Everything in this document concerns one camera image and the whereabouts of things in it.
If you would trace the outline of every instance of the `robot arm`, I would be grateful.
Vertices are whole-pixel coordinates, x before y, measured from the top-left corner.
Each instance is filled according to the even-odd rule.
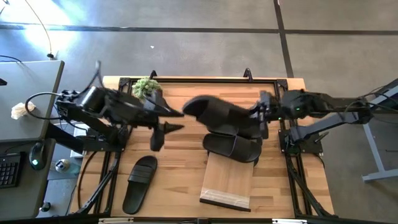
[[[57,109],[62,119],[82,121],[104,136],[105,141],[117,144],[118,128],[109,126],[100,118],[112,124],[131,125],[153,129],[150,149],[159,151],[164,144],[164,136],[172,131],[183,128],[179,124],[164,124],[159,122],[159,116],[181,117],[183,114],[168,106],[161,91],[155,91],[144,102],[126,93],[107,88],[91,87],[80,94],[76,91],[62,91],[56,101]]]
[[[306,116],[322,118],[333,112],[344,112],[340,116],[342,123],[353,122],[350,116],[352,112],[356,113],[355,119],[362,123],[367,123],[371,118],[365,99],[333,98],[325,93],[303,90],[286,91],[281,101],[277,101],[271,93],[262,91],[260,100],[250,109],[240,108],[214,96],[197,96],[184,105],[183,111],[196,116],[197,121],[213,129],[221,125],[244,129],[249,124],[254,124],[259,126],[263,139],[268,138],[267,123],[281,119],[302,119]]]

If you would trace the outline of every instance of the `wooden table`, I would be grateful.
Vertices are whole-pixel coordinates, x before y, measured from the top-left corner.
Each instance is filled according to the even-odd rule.
[[[104,77],[104,84],[108,88],[118,89],[120,78]],[[288,78],[287,81],[290,90],[305,89],[302,78]],[[272,85],[253,83],[161,83],[161,85],[167,103],[176,110],[180,110],[189,99],[202,94],[216,95],[248,108],[258,100],[260,90],[274,92]],[[140,212],[135,214],[134,217],[294,217],[285,157],[280,153],[279,148],[278,122],[269,124],[269,139],[264,141],[259,163],[253,171],[250,197],[252,212],[240,212],[199,202],[208,158],[201,143],[204,135],[208,132],[204,125],[196,122],[195,118],[191,116],[162,120],[184,124],[185,127],[166,135],[164,147],[160,152],[152,152],[149,149],[149,138],[152,134],[150,130],[137,128],[133,131],[128,146],[122,154],[119,166],[111,211],[112,217],[129,216],[122,210],[127,178],[136,161],[146,155],[153,155],[158,159],[158,169],[144,204]],[[306,118],[300,120],[299,123],[310,124],[312,122],[311,118]],[[98,185],[103,157],[104,153],[97,153],[87,166],[81,185],[82,203],[88,199]],[[323,207],[328,212],[333,213],[322,163],[319,158],[311,154],[303,154],[302,159],[308,188]],[[108,187],[104,191],[101,208],[104,208],[108,198]],[[302,193],[299,187],[297,189],[300,208],[304,211]],[[75,212],[77,210],[77,196],[75,194],[70,211]]]

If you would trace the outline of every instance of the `white cable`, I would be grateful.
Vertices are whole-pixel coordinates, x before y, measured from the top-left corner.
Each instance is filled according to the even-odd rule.
[[[68,122],[61,122],[61,123],[55,123],[53,125],[62,125],[62,124],[69,124],[69,123]]]
[[[43,22],[40,20],[39,16],[36,14],[36,12],[33,10],[32,6],[30,6],[29,2],[27,2],[27,0],[25,0],[26,4],[30,7],[30,9],[32,10],[32,12],[35,14],[35,16],[37,17],[37,19],[39,20],[40,24],[42,25],[45,34],[47,35],[47,38],[49,40],[49,46],[50,46],[50,54],[52,54],[52,46],[51,46],[51,40],[50,40],[50,36],[49,33],[47,32],[47,29],[45,28]]]

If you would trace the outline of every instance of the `small potted plant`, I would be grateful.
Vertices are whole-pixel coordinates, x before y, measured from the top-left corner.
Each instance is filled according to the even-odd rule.
[[[161,90],[159,83],[156,80],[150,79],[149,77],[141,78],[135,85],[132,86],[132,94],[140,100],[143,100],[145,96],[151,96],[155,90]]]

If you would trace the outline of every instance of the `black cable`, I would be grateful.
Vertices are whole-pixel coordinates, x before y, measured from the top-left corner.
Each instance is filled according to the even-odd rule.
[[[197,224],[196,220],[185,220],[185,221],[181,221],[178,224],[183,224],[183,223],[192,223],[192,224]]]
[[[96,63],[96,70],[95,70],[93,78],[91,79],[89,84],[86,86],[86,88],[83,91],[79,92],[75,98],[78,98],[80,95],[84,94],[85,92],[87,92],[90,89],[90,87],[94,83],[95,79],[98,76],[100,76],[100,68],[101,68],[101,62],[99,63],[99,65]]]
[[[321,163],[322,163],[322,165],[323,165],[323,168],[325,168],[325,163],[324,163],[324,161],[323,161],[322,157],[321,157],[321,156],[319,156],[319,154],[318,154],[318,153],[314,153],[314,156],[316,156],[316,157],[318,157],[318,158],[319,158],[319,160],[321,161]]]
[[[385,87],[386,85],[382,85],[382,86],[379,86],[379,87],[377,87],[377,88],[374,88],[372,91],[370,91],[369,93],[373,93],[374,91],[376,91],[376,90],[379,90],[379,89],[381,89],[381,88],[383,88],[383,87]]]
[[[376,117],[375,115],[373,115],[373,118],[377,121],[383,122],[383,123],[387,123],[387,124],[398,124],[396,122],[391,122],[391,121],[384,121],[383,119],[380,119],[378,117]]]
[[[97,78],[99,80],[99,84],[101,85],[102,88],[105,88],[104,83],[102,82],[102,76],[101,76],[101,61],[97,60],[95,62],[95,70],[98,71]]]
[[[92,158],[94,157],[94,155],[95,155],[96,153],[97,153],[97,152],[93,152],[93,153],[89,156],[89,158],[87,159],[86,164],[83,166],[83,170],[81,171],[81,174],[80,174],[79,184],[78,184],[78,186],[77,186],[77,204],[78,204],[78,208],[79,208],[79,209],[81,209],[81,201],[80,201],[81,180],[83,180],[83,176],[84,176],[84,174],[85,174],[85,172],[86,172],[87,164],[92,160]]]
[[[56,119],[60,119],[61,117],[58,117],[58,118],[44,118],[44,117],[40,117],[40,116],[34,115],[34,114],[28,109],[27,105],[28,105],[29,101],[32,100],[33,98],[37,97],[37,96],[42,96],[42,95],[53,95],[53,96],[55,95],[55,96],[60,96],[61,94],[52,93],[52,92],[42,92],[42,93],[36,93],[36,94],[30,96],[30,97],[26,100],[26,102],[25,102],[25,110],[26,110],[26,112],[27,112],[29,115],[31,115],[32,117],[37,118],[37,119],[44,119],[44,120],[56,120]]]
[[[7,55],[0,55],[0,57],[11,58],[11,59],[17,60],[18,62],[22,63],[22,61],[21,61],[21,60],[19,60],[18,58],[14,58],[14,57],[11,57],[11,56],[7,56]]]
[[[61,115],[60,115],[60,112],[59,112],[58,108],[55,105],[52,105],[52,107],[57,111],[58,117],[60,118],[60,127],[61,127],[61,129],[65,130],[67,127],[65,127],[65,129],[62,127],[62,119],[61,119]]]
[[[6,7],[3,6],[3,8],[1,9],[1,11],[0,11],[0,16],[1,16],[1,14],[2,14],[2,12],[3,12],[3,10],[4,10],[5,8],[6,8]]]
[[[390,107],[388,107],[388,106],[383,106],[383,105],[379,105],[379,104],[377,104],[377,103],[371,103],[371,102],[367,102],[367,104],[370,104],[370,105],[373,105],[373,106],[377,106],[377,107],[383,108],[384,110],[389,110],[389,111],[393,111],[393,112],[395,112],[395,113],[398,113],[398,110],[392,109],[392,108],[390,108]]]
[[[355,103],[360,103],[360,102],[362,102],[362,101],[361,101],[361,100],[352,101],[352,102],[346,107],[346,109],[345,109],[344,112],[343,112],[343,115],[344,115],[344,116],[343,116],[343,121],[346,120],[346,114],[347,114],[349,108],[352,107]]]
[[[25,143],[22,143],[22,144],[18,144],[18,145],[16,145],[16,146],[11,146],[11,147],[9,147],[8,149],[6,149],[6,150],[4,151],[4,153],[6,153],[6,152],[7,152],[8,150],[10,150],[10,149],[14,149],[14,148],[20,147],[20,146],[25,146],[25,145],[31,144],[31,143],[33,143],[33,141],[29,141],[29,142],[25,142]]]
[[[72,124],[70,121],[67,121],[67,123],[68,124],[70,124],[72,127],[74,127],[74,128],[77,128],[77,129],[80,129],[80,130],[84,130],[84,131],[86,131],[86,135],[87,135],[87,129],[85,129],[85,128],[81,128],[81,127],[78,127],[78,126],[76,126],[76,125],[74,125],[74,124]]]
[[[387,96],[387,95],[385,95],[385,94],[383,94],[383,93],[368,93],[368,94],[363,95],[362,97],[371,96],[371,95],[384,96],[384,97],[387,98],[388,100],[391,100],[391,101],[393,101],[396,105],[398,105],[398,101],[397,101],[397,100],[395,100],[395,99],[393,99],[392,97]]]
[[[70,207],[70,204],[72,203],[72,197],[73,197],[73,193],[74,193],[75,190],[76,190],[76,185],[73,188],[72,192],[70,193],[69,204],[68,204],[68,207],[67,207],[67,212],[65,212],[65,215],[68,215],[68,212],[69,212],[69,209],[70,209],[69,207]]]

